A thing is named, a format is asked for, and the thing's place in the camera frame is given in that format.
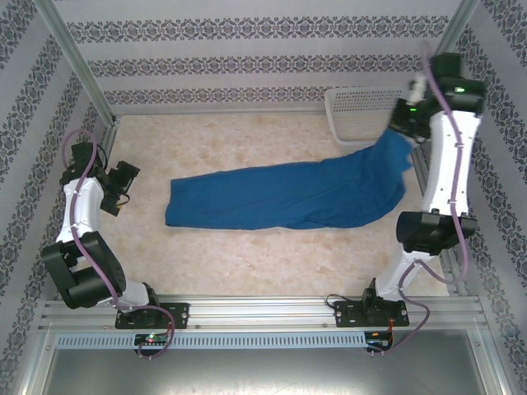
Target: black bracket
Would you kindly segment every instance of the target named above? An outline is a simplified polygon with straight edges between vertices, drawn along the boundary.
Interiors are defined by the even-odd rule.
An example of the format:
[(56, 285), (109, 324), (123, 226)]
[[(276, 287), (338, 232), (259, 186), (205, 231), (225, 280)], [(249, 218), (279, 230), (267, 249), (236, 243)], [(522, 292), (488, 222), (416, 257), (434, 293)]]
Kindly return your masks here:
[(390, 320), (394, 327), (410, 324), (406, 304), (402, 300), (394, 302), (377, 296), (375, 279), (360, 300), (337, 301), (333, 308), (338, 328), (387, 327)]
[[(186, 329), (187, 323), (189, 322), (189, 309), (190, 304), (188, 303), (160, 303), (160, 307), (165, 309), (172, 315), (175, 322), (175, 329)], [(170, 320), (166, 315), (161, 314), (158, 319), (154, 322), (151, 320), (141, 320), (141, 314), (145, 316), (149, 315), (151, 309), (139, 309), (135, 312), (136, 317), (131, 318), (130, 313), (119, 311), (115, 319), (116, 329), (167, 329), (170, 324)]]

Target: marble floor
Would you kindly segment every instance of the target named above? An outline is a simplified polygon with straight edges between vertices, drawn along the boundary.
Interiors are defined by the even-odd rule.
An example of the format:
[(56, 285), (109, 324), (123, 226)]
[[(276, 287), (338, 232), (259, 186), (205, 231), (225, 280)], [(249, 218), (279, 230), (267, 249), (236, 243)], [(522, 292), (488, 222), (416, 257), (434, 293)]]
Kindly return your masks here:
[[(141, 172), (119, 216), (102, 212), (100, 232), (127, 276), (159, 294), (360, 295), (388, 264), (399, 213), (419, 208), (413, 170), (403, 201), (362, 228), (196, 230), (164, 221), (171, 179), (343, 153), (324, 115), (125, 116), (110, 165), (126, 160)], [(441, 273), (438, 260), (432, 266)], [(448, 295), (424, 272), (408, 293)]]

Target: blue towel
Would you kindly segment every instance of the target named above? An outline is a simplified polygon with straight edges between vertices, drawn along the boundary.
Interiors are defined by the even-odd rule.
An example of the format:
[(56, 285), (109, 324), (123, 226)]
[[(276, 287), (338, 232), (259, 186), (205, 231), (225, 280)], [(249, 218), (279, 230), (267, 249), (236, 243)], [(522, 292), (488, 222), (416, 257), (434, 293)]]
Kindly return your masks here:
[(166, 224), (245, 230), (363, 226), (403, 198), (411, 150), (404, 137), (387, 129), (373, 146), (340, 158), (174, 179)]

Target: patterned wallpaper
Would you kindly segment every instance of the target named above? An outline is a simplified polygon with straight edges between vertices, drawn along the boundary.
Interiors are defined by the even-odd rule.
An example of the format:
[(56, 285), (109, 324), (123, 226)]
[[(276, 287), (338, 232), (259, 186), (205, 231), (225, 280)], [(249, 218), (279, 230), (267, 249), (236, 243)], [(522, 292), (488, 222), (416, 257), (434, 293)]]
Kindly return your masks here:
[(30, 0), (0, 5), (0, 394), (8, 394), (54, 287), (40, 250), (57, 237), (64, 200), (57, 160), (66, 131), (99, 135), (82, 85)]
[(482, 1), (459, 38), (474, 78), (487, 83), (469, 177), (468, 285), (480, 295), (513, 393), (527, 393), (527, 12), (516, 0)]
[(116, 114), (323, 109), (336, 86), (406, 86), (459, 0), (56, 1)]

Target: metal grate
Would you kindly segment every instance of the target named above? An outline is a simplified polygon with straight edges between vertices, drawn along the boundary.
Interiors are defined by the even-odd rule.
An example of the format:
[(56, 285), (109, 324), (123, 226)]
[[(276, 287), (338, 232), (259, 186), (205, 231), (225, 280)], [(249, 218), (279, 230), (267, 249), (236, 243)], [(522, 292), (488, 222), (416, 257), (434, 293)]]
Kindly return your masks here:
[(393, 87), (328, 89), (324, 103), (334, 139), (344, 146), (371, 144), (386, 129), (402, 94), (402, 89)]
[[(133, 333), (63, 334), (58, 339), (59, 350), (130, 349)], [(291, 333), (176, 333), (171, 349), (232, 350), (277, 348), (340, 348), (365, 347), (364, 332), (291, 332)]]

